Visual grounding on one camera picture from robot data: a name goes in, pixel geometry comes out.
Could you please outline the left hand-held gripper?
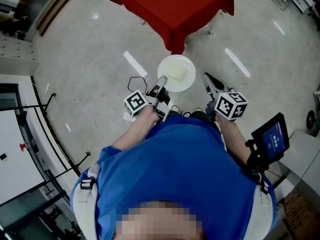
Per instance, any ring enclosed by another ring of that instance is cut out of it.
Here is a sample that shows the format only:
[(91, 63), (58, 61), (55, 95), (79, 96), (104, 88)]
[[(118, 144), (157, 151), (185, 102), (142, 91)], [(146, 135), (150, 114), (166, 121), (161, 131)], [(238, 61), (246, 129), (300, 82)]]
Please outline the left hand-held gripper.
[[(150, 88), (149, 93), (159, 93), (168, 78), (162, 75), (157, 82)], [(140, 90), (136, 90), (123, 100), (125, 111), (123, 112), (123, 119), (127, 122), (134, 122), (146, 106), (153, 107), (154, 113), (164, 122), (170, 112), (170, 108), (165, 101), (160, 101), (157, 97), (149, 94), (142, 94)]]

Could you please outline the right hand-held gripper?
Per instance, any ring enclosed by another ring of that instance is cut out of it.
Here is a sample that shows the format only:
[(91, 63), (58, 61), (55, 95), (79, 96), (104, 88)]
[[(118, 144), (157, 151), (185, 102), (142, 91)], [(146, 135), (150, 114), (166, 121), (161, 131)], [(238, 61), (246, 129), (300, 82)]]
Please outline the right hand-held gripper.
[(229, 121), (235, 121), (243, 116), (249, 101), (241, 92), (233, 89), (223, 91), (228, 89), (227, 84), (207, 72), (203, 74), (203, 83), (206, 92), (212, 99), (205, 108), (205, 112), (211, 120), (215, 118), (216, 113)]

